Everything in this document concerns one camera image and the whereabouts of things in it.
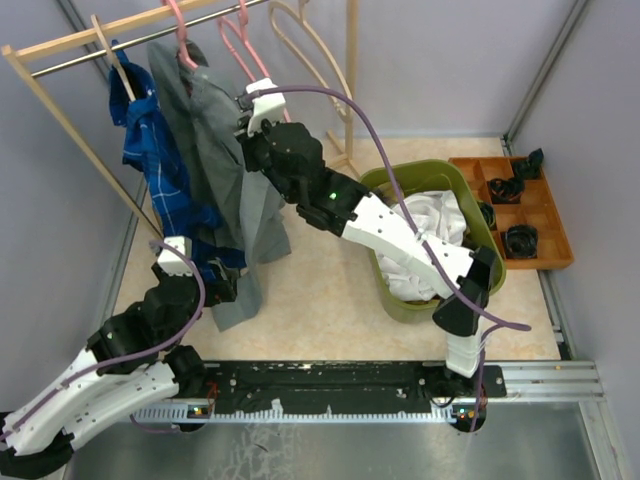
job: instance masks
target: beige tabletop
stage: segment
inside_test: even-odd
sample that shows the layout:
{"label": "beige tabletop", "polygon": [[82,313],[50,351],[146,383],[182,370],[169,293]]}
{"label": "beige tabletop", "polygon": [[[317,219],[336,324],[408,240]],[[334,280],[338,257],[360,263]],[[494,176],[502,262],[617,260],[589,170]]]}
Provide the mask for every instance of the beige tabletop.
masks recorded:
{"label": "beige tabletop", "polygon": [[[394,164],[426,158],[502,155],[497,138],[385,139]],[[369,140],[356,142],[354,164],[364,173],[381,165]],[[406,325],[383,310],[367,250],[305,224],[291,206],[285,225],[293,253],[260,267],[265,303],[259,314],[224,332],[210,310],[186,335],[203,359],[216,360],[443,360],[445,336],[431,321]],[[136,231],[116,313],[143,298],[157,282],[150,267],[150,235]],[[499,330],[489,339],[493,360],[559,359],[536,271],[510,270],[488,310],[532,326]]]}

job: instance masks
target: gray garment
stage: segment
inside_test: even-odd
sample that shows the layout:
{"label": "gray garment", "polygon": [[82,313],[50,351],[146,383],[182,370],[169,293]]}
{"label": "gray garment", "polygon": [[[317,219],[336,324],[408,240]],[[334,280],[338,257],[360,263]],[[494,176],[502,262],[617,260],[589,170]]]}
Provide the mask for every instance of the gray garment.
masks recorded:
{"label": "gray garment", "polygon": [[225,219],[226,225],[215,231],[215,244],[244,250],[249,267],[238,280],[237,300],[213,307],[222,331],[258,313],[263,297],[256,266],[288,255],[291,246],[280,195],[264,175],[244,169],[234,137],[240,111],[218,86],[221,75],[207,66],[195,44],[189,45],[191,58],[201,65],[195,71],[181,65],[176,52],[159,43],[147,48],[160,107],[184,156],[193,198],[215,205]]}

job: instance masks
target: clothes hanger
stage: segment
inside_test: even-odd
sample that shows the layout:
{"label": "clothes hanger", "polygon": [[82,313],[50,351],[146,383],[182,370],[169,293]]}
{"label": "clothes hanger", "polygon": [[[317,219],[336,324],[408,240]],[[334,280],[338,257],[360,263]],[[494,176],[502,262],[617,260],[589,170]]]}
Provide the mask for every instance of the clothes hanger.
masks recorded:
{"label": "clothes hanger", "polygon": [[187,26],[184,24],[184,17],[182,16],[180,7],[178,7],[175,0],[162,0],[162,3],[164,5],[169,5],[171,10],[173,10],[173,15],[176,17],[176,22],[178,24],[178,29],[176,30],[179,47],[178,58],[184,65],[195,70],[198,68],[198,64],[191,59],[189,52],[187,51]]}
{"label": "clothes hanger", "polygon": [[[320,35],[316,33],[316,31],[309,25],[305,16],[305,7],[309,3],[309,0],[298,0],[298,11],[296,12],[292,7],[287,5],[286,3],[281,2],[280,0],[271,0],[269,2],[269,20],[271,20],[271,26],[273,27],[273,31],[278,36],[278,38],[291,50],[298,60],[302,62],[302,64],[306,67],[306,69],[313,75],[318,83],[325,88],[330,88],[327,81],[324,79],[322,74],[318,71],[318,69],[311,63],[311,61],[307,58],[307,56],[302,53],[302,50],[298,48],[293,41],[289,37],[285,35],[285,33],[280,29],[278,23],[276,22],[275,12],[276,10],[281,10],[288,17],[290,17],[294,22],[298,24],[298,26],[305,32],[309,38],[313,41],[316,47],[322,53],[322,56],[329,63],[332,70],[335,72],[338,81],[340,82],[340,86],[344,91],[347,97],[352,98],[351,90],[349,89],[349,85],[347,84],[344,75],[342,74],[342,70],[338,66],[338,62],[331,54],[331,51],[327,47],[327,45],[322,41]],[[333,103],[333,106],[338,113],[338,116],[343,122],[349,122],[352,118],[351,109],[345,109],[342,104],[335,98],[329,97],[330,101]]]}
{"label": "clothes hanger", "polygon": [[107,53],[107,58],[109,59],[109,62],[111,62],[111,65],[113,66],[113,68],[116,69],[116,72],[120,77],[120,80],[122,80],[122,84],[124,85],[124,89],[127,92],[127,97],[129,97],[129,101],[135,102],[136,96],[133,93],[133,88],[131,88],[129,79],[127,78],[127,73],[124,71],[124,68],[122,68],[122,65],[120,64],[120,60],[118,60],[118,57],[116,57],[116,55],[113,53],[113,50],[111,50],[111,46],[109,45],[109,42],[107,41],[107,38],[104,36],[104,32],[102,31],[102,27],[100,27],[100,20],[98,20],[97,15],[91,15],[91,24],[93,25],[93,29],[96,31],[98,41],[102,45],[102,48],[104,48],[104,51]]}
{"label": "clothes hanger", "polygon": [[[251,42],[249,42],[249,35],[247,34],[247,25],[249,24],[249,13],[248,13],[247,5],[245,4],[245,0],[238,0],[238,4],[240,5],[240,10],[238,11],[238,25],[233,23],[231,20],[227,19],[227,17],[221,17],[218,19],[218,31],[220,32],[222,41],[224,42],[225,46],[227,47],[231,55],[233,55],[233,57],[236,59],[236,61],[238,62],[242,70],[244,70],[244,73],[247,74],[247,77],[249,77],[249,80],[251,80],[251,82],[256,82],[257,78],[253,74],[251,69],[247,66],[245,61],[242,59],[242,57],[240,56],[238,51],[235,49],[235,47],[231,44],[231,40],[229,40],[229,37],[227,37],[227,34],[224,30],[225,26],[229,27],[231,31],[235,34],[235,36],[238,37],[238,39],[242,42],[247,52],[249,52],[249,55],[251,56],[251,58],[253,58],[253,61],[258,66],[258,69],[260,70],[262,75],[264,77],[271,77],[271,75],[269,74],[269,71],[267,70],[266,65],[264,64],[264,62],[262,61],[258,53],[253,48],[253,45],[251,45]],[[289,112],[287,112],[286,110],[284,112],[284,118],[287,122],[291,121],[291,118],[289,117]]]}

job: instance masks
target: black and white robotic arm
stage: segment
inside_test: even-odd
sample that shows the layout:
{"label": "black and white robotic arm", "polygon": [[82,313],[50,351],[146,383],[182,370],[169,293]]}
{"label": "black and white robotic arm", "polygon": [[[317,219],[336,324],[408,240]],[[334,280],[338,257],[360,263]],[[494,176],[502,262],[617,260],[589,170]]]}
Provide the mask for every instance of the black and white robotic arm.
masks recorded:
{"label": "black and white robotic arm", "polygon": [[[247,92],[270,86],[269,79],[261,80]],[[429,243],[448,277],[482,308],[488,303],[496,254],[414,234],[367,187],[328,168],[321,143],[303,124],[282,123],[285,102],[281,94],[245,96],[239,104],[250,112],[240,120],[236,134],[246,169],[262,172],[312,227],[383,253],[432,285],[441,298],[433,318],[446,332],[446,366],[471,378],[482,349],[479,315],[452,294],[421,243]],[[189,256],[189,239],[173,237],[165,242]],[[233,276],[221,265],[218,269],[220,280],[206,285],[206,306],[236,298]],[[68,369],[31,402],[0,415],[0,440],[6,444],[0,451],[2,474],[40,478],[67,463],[98,433],[142,407],[199,391],[205,376],[203,362],[192,347],[175,344],[165,349],[161,360],[155,353],[69,381],[74,373],[105,360],[166,343],[194,315],[198,285],[182,260],[165,249],[153,270],[159,284],[142,302],[108,319]]]}

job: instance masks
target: green plastic bin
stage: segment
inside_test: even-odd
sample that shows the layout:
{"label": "green plastic bin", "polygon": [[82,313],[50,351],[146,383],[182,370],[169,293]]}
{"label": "green plastic bin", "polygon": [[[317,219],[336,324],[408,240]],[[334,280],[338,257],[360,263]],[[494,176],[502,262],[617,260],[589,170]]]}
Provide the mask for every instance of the green plastic bin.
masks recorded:
{"label": "green plastic bin", "polygon": [[[495,267],[493,278],[494,287],[491,294],[497,292],[504,283],[507,273],[504,260],[500,256],[491,231],[482,217],[482,212],[480,212],[476,199],[471,193],[469,184],[460,170],[455,165],[442,160],[422,160],[395,166],[393,171],[406,196],[433,190],[453,191],[469,227],[468,237],[478,246],[489,247],[498,254],[498,264]],[[389,175],[384,168],[376,168],[365,173],[360,181],[373,189],[387,183]],[[418,323],[431,319],[431,315],[438,305],[438,300],[418,305],[398,300],[389,291],[373,250],[369,251],[369,259],[373,265],[380,301],[391,318],[402,323]]]}

